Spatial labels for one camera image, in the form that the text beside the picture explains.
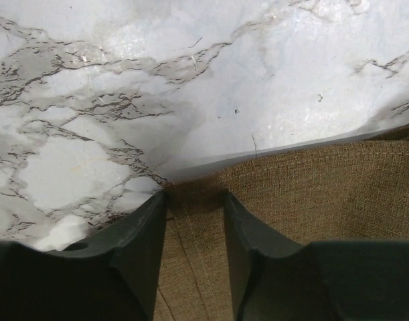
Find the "brown cloth napkin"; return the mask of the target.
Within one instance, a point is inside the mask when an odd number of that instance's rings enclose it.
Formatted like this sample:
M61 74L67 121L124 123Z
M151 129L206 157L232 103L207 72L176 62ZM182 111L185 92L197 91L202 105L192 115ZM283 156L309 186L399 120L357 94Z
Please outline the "brown cloth napkin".
M259 157L165 186L156 320L231 320L225 192L298 243L409 239L409 124L359 142Z

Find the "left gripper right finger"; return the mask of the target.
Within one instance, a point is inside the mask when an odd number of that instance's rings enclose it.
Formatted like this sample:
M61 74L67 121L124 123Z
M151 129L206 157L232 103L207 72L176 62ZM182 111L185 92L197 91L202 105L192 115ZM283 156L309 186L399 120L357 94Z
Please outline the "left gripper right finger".
M409 241L301 245L232 194L224 233L235 320L409 320Z

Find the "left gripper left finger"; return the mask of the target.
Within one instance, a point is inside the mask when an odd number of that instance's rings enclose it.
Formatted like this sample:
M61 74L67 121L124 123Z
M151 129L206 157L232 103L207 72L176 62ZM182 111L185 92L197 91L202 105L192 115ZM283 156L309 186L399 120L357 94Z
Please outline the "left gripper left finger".
M62 251L0 241L0 320L152 320L167 196Z

